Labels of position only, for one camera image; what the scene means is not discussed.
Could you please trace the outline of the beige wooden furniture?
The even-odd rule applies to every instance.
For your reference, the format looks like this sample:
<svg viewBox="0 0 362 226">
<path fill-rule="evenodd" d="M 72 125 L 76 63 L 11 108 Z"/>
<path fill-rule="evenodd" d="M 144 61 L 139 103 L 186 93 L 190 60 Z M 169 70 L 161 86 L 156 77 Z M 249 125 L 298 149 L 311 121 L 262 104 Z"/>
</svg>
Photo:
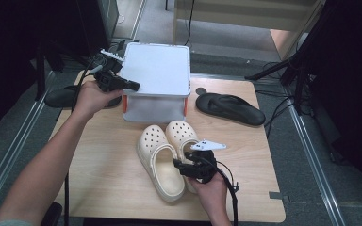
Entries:
<svg viewBox="0 0 362 226">
<path fill-rule="evenodd" d="M 316 22 L 325 0 L 174 0 L 173 43 L 177 20 L 234 24 L 271 31 L 278 56 L 289 57 L 304 32 Z"/>
</svg>

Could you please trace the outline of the dark cabinet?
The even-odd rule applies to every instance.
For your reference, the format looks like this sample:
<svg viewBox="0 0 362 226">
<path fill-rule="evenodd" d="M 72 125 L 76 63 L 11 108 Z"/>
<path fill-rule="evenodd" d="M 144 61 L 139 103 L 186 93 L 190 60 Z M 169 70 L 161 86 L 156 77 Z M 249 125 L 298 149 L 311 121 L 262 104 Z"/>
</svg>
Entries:
<svg viewBox="0 0 362 226">
<path fill-rule="evenodd" d="M 88 55 L 93 56 L 101 49 L 108 49 L 120 16 L 117 0 L 75 1 Z"/>
</svg>

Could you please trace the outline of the black tape strip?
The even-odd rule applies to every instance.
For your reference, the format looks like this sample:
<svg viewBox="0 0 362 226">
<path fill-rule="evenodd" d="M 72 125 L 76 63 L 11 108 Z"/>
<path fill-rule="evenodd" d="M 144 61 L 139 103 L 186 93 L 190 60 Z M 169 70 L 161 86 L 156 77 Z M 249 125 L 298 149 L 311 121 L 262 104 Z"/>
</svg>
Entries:
<svg viewBox="0 0 362 226">
<path fill-rule="evenodd" d="M 275 191 L 270 191 L 269 192 L 269 197 L 271 199 L 274 200 L 281 200 L 283 202 L 290 202 L 290 198 L 288 195 L 284 195 L 281 192 L 275 192 Z"/>
</svg>

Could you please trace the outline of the black metal stand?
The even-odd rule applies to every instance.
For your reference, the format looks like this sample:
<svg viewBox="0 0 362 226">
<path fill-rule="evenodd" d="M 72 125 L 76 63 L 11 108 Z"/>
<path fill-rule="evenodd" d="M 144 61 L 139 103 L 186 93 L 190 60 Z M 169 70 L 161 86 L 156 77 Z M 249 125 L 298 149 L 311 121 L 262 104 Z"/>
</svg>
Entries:
<svg viewBox="0 0 362 226">
<path fill-rule="evenodd" d="M 87 69 L 91 68 L 91 59 L 86 59 L 74 51 L 66 48 L 64 45 L 53 40 L 41 40 L 36 50 L 36 84 L 37 94 L 36 101 L 42 99 L 42 95 L 47 91 L 45 79 L 45 63 L 48 63 L 53 71 L 62 72 L 64 69 L 64 61 L 61 56 L 66 55 Z"/>
</svg>

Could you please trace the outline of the black curtain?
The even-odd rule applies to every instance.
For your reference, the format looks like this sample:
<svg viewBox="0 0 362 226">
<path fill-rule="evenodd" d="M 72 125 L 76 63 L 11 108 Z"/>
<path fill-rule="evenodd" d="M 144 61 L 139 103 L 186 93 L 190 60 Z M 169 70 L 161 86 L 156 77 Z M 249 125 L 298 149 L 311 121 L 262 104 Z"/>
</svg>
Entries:
<svg viewBox="0 0 362 226">
<path fill-rule="evenodd" d="M 311 88 L 339 132 L 331 146 L 362 172 L 362 0 L 327 0 L 321 17 Z"/>
<path fill-rule="evenodd" d="M 30 60 L 72 15 L 74 0 L 0 0 L 0 121 L 37 80 Z"/>
</svg>

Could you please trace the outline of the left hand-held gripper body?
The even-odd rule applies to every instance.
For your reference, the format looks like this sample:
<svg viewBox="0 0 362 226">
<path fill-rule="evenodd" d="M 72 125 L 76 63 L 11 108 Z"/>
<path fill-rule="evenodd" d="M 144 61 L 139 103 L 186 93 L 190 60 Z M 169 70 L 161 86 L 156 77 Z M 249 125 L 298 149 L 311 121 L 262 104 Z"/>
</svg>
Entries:
<svg viewBox="0 0 362 226">
<path fill-rule="evenodd" d="M 128 88 L 128 81 L 118 75 L 118 72 L 123 67 L 123 59 L 121 57 L 101 49 L 93 59 L 94 68 L 92 69 L 92 75 L 103 92 Z"/>
</svg>

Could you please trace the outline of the cream clog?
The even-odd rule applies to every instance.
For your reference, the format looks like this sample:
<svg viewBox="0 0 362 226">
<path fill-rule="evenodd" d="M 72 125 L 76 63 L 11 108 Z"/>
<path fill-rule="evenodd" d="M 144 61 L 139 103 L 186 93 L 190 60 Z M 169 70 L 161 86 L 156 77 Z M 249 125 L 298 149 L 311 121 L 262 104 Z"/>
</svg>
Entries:
<svg viewBox="0 0 362 226">
<path fill-rule="evenodd" d="M 165 135 L 175 148 L 178 159 L 184 164 L 191 164 L 185 157 L 185 152 L 190 152 L 190 147 L 199 142 L 192 126 L 185 121 L 171 121 L 166 127 Z"/>
<path fill-rule="evenodd" d="M 186 185 L 173 164 L 178 159 L 177 152 L 158 125 L 144 129 L 137 144 L 137 155 L 162 200 L 176 202 L 183 196 Z"/>
</svg>

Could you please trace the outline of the black flip-flop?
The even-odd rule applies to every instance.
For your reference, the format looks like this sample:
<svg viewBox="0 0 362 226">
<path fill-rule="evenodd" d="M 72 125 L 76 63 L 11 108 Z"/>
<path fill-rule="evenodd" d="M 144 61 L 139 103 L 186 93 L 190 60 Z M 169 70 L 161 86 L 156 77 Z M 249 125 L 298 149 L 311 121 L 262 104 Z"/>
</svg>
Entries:
<svg viewBox="0 0 362 226">
<path fill-rule="evenodd" d="M 208 115 L 259 126 L 265 120 L 265 114 L 247 101 L 230 94 L 205 93 L 195 101 L 196 107 Z"/>
<path fill-rule="evenodd" d="M 74 109 L 80 90 L 81 87 L 76 87 L 76 86 L 69 86 L 64 89 L 54 90 L 47 94 L 44 101 L 48 106 L 51 107 L 55 108 L 72 107 Z M 115 105 L 119 103 L 119 98 L 121 97 L 112 100 L 115 102 Z M 106 107 L 111 107 L 112 101 L 110 101 Z"/>
</svg>

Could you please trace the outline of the person's left hand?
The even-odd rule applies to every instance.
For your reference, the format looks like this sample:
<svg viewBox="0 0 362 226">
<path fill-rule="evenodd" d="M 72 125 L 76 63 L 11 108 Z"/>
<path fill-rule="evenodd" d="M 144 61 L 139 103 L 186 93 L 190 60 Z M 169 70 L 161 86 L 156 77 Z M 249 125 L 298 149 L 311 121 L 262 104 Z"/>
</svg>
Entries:
<svg viewBox="0 0 362 226">
<path fill-rule="evenodd" d="M 94 81 L 87 81 L 81 86 L 72 117 L 90 120 L 93 115 L 106 107 L 108 103 L 123 95 L 121 89 L 103 92 Z"/>
</svg>

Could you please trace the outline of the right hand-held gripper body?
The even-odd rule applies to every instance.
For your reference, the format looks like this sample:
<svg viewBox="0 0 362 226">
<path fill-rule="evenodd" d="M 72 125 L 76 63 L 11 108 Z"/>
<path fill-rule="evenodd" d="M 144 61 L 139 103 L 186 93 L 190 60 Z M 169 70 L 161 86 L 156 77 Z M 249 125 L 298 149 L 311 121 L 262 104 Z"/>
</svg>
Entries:
<svg viewBox="0 0 362 226">
<path fill-rule="evenodd" d="M 191 152 L 197 153 L 197 159 L 191 161 L 191 164 L 185 164 L 186 168 L 182 170 L 182 174 L 206 184 L 217 172 L 217 161 L 213 152 L 225 149 L 226 145 L 204 139 L 190 148 Z"/>
</svg>

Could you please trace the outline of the person's right hand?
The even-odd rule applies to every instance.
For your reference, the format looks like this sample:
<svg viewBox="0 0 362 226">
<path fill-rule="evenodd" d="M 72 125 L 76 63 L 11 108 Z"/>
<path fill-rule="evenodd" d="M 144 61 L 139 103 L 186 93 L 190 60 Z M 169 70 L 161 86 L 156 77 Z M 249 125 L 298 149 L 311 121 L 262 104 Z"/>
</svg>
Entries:
<svg viewBox="0 0 362 226">
<path fill-rule="evenodd" d="M 190 177 L 188 181 L 196 190 L 201 205 L 211 220 L 228 219 L 226 211 L 227 187 L 219 173 L 216 173 L 206 184 Z"/>
</svg>

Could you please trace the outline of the metal floor rail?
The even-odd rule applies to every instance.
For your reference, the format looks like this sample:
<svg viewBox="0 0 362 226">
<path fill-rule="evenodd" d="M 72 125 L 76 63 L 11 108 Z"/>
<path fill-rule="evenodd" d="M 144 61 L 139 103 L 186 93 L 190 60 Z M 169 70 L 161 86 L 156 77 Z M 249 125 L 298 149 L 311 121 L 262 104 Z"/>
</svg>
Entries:
<svg viewBox="0 0 362 226">
<path fill-rule="evenodd" d="M 334 190 L 324 173 L 316 149 L 306 130 L 303 118 L 298 115 L 291 101 L 288 101 L 288 111 L 294 123 L 295 129 L 304 148 L 308 164 L 321 194 L 322 202 L 333 226 L 346 226 L 344 216 L 339 208 Z"/>
<path fill-rule="evenodd" d="M 46 75 L 46 91 L 42 93 L 41 98 L 35 100 L 34 91 L 37 87 L 33 85 L 0 121 L 0 190 L 44 109 L 43 98 L 56 78 L 56 73 L 50 71 Z"/>
</svg>

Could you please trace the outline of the black tripod stand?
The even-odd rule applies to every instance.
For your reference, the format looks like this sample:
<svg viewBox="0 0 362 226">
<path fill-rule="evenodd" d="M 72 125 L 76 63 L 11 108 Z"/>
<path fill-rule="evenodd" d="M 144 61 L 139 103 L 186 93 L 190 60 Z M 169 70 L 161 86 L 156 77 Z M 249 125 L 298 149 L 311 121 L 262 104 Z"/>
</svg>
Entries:
<svg viewBox="0 0 362 226">
<path fill-rule="evenodd" d="M 282 86 L 287 87 L 295 82 L 295 90 L 294 90 L 294 108 L 296 112 L 301 115 L 302 114 L 302 100 L 303 100 L 303 88 L 305 78 L 308 76 L 307 69 L 307 59 L 309 57 L 309 50 L 301 48 L 298 50 L 293 56 L 289 57 L 286 60 L 283 60 L 274 66 L 269 67 L 263 72 L 247 75 L 245 76 L 246 80 L 257 81 L 265 76 L 270 75 L 271 73 L 278 72 L 284 69 L 283 74 L 280 78 L 280 83 Z"/>
</svg>

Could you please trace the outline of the white shoe rack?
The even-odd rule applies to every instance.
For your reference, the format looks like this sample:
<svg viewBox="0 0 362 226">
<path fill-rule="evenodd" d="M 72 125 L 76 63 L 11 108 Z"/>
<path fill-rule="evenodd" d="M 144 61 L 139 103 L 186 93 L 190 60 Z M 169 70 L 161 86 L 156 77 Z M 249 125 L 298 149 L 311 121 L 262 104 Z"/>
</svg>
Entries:
<svg viewBox="0 0 362 226">
<path fill-rule="evenodd" d="M 132 122 L 184 121 L 190 96 L 188 46 L 129 43 L 121 77 L 140 83 L 126 90 L 123 118 Z"/>
</svg>

